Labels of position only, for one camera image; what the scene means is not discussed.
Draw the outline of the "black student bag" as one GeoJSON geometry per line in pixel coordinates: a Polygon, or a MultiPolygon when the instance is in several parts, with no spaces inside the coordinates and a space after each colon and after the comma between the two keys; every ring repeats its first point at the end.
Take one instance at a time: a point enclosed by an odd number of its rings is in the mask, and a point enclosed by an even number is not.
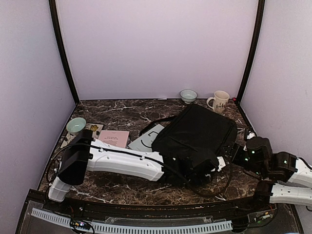
{"type": "MultiPolygon", "coordinates": [[[[197,104],[191,104],[178,115],[162,118],[151,122],[140,135],[161,122],[169,124],[157,135],[152,143],[152,150],[164,156],[178,154],[186,150],[211,150],[216,156],[226,157],[226,150],[236,141],[237,125],[234,120],[217,114],[197,104]]],[[[204,198],[213,198],[224,193],[227,183],[220,192],[204,194],[196,190],[190,183],[171,167],[163,164],[164,174],[159,183],[173,186],[187,186],[195,194],[204,198]]]]}

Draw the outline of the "grey notebook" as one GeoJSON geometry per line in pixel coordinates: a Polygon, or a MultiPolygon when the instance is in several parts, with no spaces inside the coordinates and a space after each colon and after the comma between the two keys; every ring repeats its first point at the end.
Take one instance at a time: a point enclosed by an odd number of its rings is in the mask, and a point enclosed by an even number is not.
{"type": "Polygon", "coordinates": [[[164,126],[158,124],[146,133],[135,139],[128,145],[128,148],[141,152],[152,152],[152,143],[157,135],[164,129],[164,126]]]}

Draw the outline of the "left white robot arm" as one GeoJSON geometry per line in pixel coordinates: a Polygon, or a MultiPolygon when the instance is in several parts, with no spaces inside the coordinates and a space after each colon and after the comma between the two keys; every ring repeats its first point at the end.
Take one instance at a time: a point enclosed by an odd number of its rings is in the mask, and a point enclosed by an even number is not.
{"type": "Polygon", "coordinates": [[[90,130],[78,133],[61,147],[61,162],[49,183],[50,205],[63,213],[69,208],[65,196],[71,187],[81,185],[85,174],[110,172],[136,176],[174,186],[187,186],[197,195],[195,186],[205,185],[226,162],[209,149],[191,149],[186,155],[162,156],[159,152],[142,152],[120,148],[93,137],[90,130]]]}

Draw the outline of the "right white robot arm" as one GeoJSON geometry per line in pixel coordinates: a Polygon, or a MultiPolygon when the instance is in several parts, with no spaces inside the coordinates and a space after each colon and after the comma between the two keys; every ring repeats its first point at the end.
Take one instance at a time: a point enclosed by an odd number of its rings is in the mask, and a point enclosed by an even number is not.
{"type": "Polygon", "coordinates": [[[249,200],[252,211],[275,203],[312,206],[312,166],[303,158],[287,152],[274,153],[268,138],[251,132],[244,146],[233,144],[230,159],[259,177],[249,200]]]}

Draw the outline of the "pink book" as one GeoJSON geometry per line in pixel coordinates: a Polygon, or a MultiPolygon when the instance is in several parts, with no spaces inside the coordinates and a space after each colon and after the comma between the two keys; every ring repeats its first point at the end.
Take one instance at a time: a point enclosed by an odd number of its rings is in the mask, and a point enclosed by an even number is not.
{"type": "Polygon", "coordinates": [[[120,148],[126,148],[129,131],[110,131],[102,130],[98,139],[109,145],[117,146],[120,148]]]}

